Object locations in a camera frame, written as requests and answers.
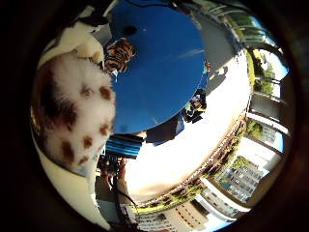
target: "building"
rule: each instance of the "building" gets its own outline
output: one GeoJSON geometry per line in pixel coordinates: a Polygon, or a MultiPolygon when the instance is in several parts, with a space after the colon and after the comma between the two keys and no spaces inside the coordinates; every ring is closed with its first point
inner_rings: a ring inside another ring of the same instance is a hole
{"type": "Polygon", "coordinates": [[[171,232],[203,230],[208,213],[196,200],[192,200],[163,213],[141,215],[138,228],[145,231],[167,229],[171,232]]]}
{"type": "Polygon", "coordinates": [[[168,229],[177,232],[177,229],[164,214],[141,215],[138,218],[138,228],[145,231],[159,231],[168,229]]]}
{"type": "Polygon", "coordinates": [[[263,171],[253,164],[239,168],[230,167],[225,171],[223,178],[226,178],[227,182],[222,187],[245,203],[263,178],[263,171]]]}
{"type": "Polygon", "coordinates": [[[221,214],[233,218],[239,210],[230,206],[227,202],[225,202],[221,197],[218,197],[214,192],[212,192],[209,188],[206,188],[201,192],[201,196],[204,197],[206,201],[208,201],[218,212],[221,214]]]}
{"type": "Polygon", "coordinates": [[[212,215],[227,221],[233,222],[240,215],[250,211],[250,208],[241,206],[233,199],[221,192],[209,180],[201,178],[206,188],[195,199],[212,215]]]}
{"type": "Polygon", "coordinates": [[[208,221],[208,213],[199,202],[192,200],[167,211],[165,215],[178,232],[189,232],[205,229],[204,224],[208,221]]]}

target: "tree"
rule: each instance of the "tree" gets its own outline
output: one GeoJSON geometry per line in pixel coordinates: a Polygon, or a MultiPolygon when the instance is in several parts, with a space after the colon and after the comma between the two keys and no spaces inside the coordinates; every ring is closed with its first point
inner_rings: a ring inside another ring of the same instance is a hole
{"type": "Polygon", "coordinates": [[[250,121],[250,123],[247,126],[246,133],[252,137],[259,138],[262,136],[263,127],[261,124],[255,121],[250,121]]]}
{"type": "Polygon", "coordinates": [[[238,156],[236,160],[233,162],[232,167],[233,168],[240,168],[242,166],[247,166],[250,163],[248,159],[242,156],[238,156]]]}

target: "white and brown spotted fur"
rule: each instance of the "white and brown spotted fur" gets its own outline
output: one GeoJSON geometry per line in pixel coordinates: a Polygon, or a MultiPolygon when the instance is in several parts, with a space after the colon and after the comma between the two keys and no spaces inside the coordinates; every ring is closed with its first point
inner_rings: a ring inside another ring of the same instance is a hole
{"type": "Polygon", "coordinates": [[[38,70],[31,106],[42,150],[78,172],[98,154],[112,131],[115,93],[106,72],[70,52],[38,70]]]}

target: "ground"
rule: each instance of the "ground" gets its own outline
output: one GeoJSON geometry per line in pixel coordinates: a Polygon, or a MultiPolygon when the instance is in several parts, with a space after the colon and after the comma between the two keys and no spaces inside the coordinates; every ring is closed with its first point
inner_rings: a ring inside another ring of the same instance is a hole
{"type": "Polygon", "coordinates": [[[202,25],[207,60],[212,65],[208,108],[202,114],[203,120],[185,124],[184,131],[174,140],[157,147],[146,144],[137,160],[128,162],[128,192],[137,202],[159,196],[185,180],[211,155],[249,99],[244,52],[235,56],[229,34],[223,28],[207,18],[198,16],[197,19],[202,25]]]}

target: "fisheye lens view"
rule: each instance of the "fisheye lens view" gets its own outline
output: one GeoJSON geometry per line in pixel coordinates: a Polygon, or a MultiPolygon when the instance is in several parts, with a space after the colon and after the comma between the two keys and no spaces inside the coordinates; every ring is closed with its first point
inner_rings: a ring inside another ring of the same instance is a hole
{"type": "Polygon", "coordinates": [[[106,231],[216,231],[290,152],[285,51],[239,1],[85,2],[45,45],[29,107],[53,187],[106,231]]]}

